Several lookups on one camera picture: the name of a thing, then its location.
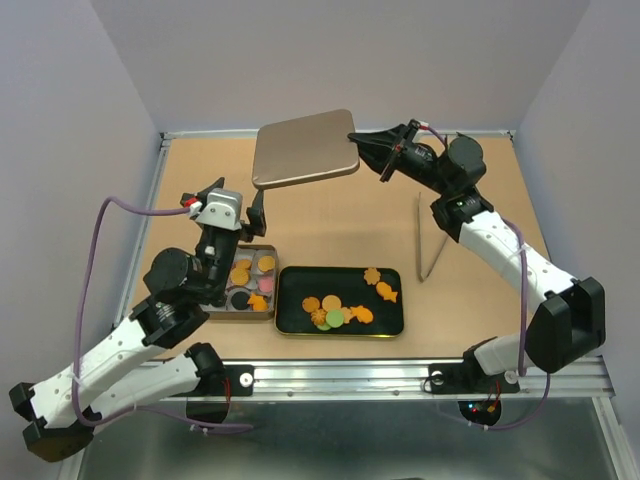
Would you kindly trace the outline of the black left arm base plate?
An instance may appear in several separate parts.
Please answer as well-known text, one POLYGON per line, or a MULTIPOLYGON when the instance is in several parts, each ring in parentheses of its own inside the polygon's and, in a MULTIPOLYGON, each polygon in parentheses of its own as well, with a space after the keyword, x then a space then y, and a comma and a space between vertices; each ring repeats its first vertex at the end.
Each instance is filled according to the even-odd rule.
POLYGON ((255 368, 251 364, 225 365, 225 375, 223 379, 223 392, 235 397, 251 397, 254 391, 255 368))

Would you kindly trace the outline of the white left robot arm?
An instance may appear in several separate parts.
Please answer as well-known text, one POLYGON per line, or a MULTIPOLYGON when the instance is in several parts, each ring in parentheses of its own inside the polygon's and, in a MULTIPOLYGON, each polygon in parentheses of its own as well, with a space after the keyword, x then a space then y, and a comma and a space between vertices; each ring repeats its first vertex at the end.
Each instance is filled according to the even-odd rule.
POLYGON ((266 233, 264 193, 243 207, 242 195, 225 189, 224 182, 219 178, 183 194, 177 209, 150 211, 193 220, 201 229, 195 251, 159 252, 143 278, 148 296, 88 352, 81 350, 80 303, 71 364, 44 381, 10 390, 14 411, 28 422, 23 440, 29 452, 50 463, 65 460, 86 448, 98 430, 129 413, 151 412, 154 403, 174 395, 219 393, 231 399, 235 382, 208 343, 195 343, 155 368, 140 368, 196 332, 208 319, 204 306, 225 305, 239 242, 266 233))

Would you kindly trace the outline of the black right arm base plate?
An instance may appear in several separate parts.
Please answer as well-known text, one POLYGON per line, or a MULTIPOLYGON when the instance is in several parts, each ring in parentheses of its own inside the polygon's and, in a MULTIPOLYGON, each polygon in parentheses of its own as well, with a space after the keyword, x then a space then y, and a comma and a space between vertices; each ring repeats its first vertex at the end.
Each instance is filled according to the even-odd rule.
POLYGON ((503 374, 487 375, 479 366, 463 362, 447 362, 434 366, 427 385, 435 395, 518 393, 518 382, 509 383, 503 374))

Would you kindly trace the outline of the brown cookie tin box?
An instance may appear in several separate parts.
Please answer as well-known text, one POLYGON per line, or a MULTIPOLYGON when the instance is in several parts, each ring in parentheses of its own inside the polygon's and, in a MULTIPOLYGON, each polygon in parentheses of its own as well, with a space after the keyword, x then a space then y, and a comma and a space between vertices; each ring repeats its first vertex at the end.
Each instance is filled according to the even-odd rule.
POLYGON ((209 315, 211 320, 268 320, 274 316, 275 312, 275 300, 276 300, 276 290, 277 290, 277 281, 278 281, 278 273, 279 273, 279 258, 277 251, 272 245, 240 245, 235 254, 234 262, 232 269, 235 268, 234 264, 241 259, 249 259, 252 261, 251 269, 249 270, 251 279, 244 286, 234 286, 231 284, 230 279, 228 277, 227 285, 225 289, 226 301, 221 306, 213 306, 213 305, 202 305, 201 308, 205 313, 209 315), (273 270, 269 272, 261 272, 258 268, 258 260, 265 255, 271 255, 276 260, 276 266, 273 270), (258 279, 261 277, 273 277, 274 278, 274 289, 270 295, 264 295, 258 290, 258 279), (237 291, 245 291, 247 293, 262 295, 269 302, 269 310, 264 312, 256 312, 249 307, 248 310, 245 311, 234 311, 230 309, 229 305, 229 297, 237 292, 237 291))

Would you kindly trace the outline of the brown tin lid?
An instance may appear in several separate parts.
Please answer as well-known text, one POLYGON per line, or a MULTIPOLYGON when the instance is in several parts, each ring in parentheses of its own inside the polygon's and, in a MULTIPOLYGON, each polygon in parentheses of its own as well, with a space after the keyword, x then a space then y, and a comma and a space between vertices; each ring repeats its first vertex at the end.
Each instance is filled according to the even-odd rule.
POLYGON ((354 131, 347 109, 262 126, 256 137, 253 185, 268 190, 355 173, 360 158, 348 139, 354 131))

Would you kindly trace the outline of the silver metal tongs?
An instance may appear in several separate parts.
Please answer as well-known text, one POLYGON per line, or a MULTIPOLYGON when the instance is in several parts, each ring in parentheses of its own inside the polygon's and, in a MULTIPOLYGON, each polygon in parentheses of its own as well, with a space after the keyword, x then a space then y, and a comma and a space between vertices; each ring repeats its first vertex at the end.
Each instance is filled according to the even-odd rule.
POLYGON ((415 202, 416 269, 420 283, 432 275, 449 239, 437 228, 432 218, 430 201, 419 193, 415 202))

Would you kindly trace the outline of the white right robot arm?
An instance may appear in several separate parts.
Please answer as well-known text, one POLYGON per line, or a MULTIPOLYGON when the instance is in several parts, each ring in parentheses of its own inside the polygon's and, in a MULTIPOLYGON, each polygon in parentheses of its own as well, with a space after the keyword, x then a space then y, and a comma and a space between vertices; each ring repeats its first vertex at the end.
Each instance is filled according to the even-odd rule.
POLYGON ((523 376, 536 367, 553 374, 601 347, 606 339, 605 290, 579 279, 529 246, 477 188, 487 171, 481 145, 459 133, 440 153, 420 143, 433 129, 412 120, 394 128, 350 133, 361 160, 381 181, 400 172, 437 194, 430 209, 438 227, 477 255, 520 294, 520 326, 513 335, 467 349, 443 371, 444 386, 482 390, 508 371, 523 376))

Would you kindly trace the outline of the dotted round yellow cookie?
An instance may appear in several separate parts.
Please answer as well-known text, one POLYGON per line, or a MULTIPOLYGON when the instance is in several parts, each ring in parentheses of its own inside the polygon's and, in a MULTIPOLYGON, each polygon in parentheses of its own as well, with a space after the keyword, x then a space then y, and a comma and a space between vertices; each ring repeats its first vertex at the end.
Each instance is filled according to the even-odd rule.
POLYGON ((269 272, 273 270, 276 266, 276 260, 271 255, 262 256, 258 260, 258 268, 261 272, 269 272))

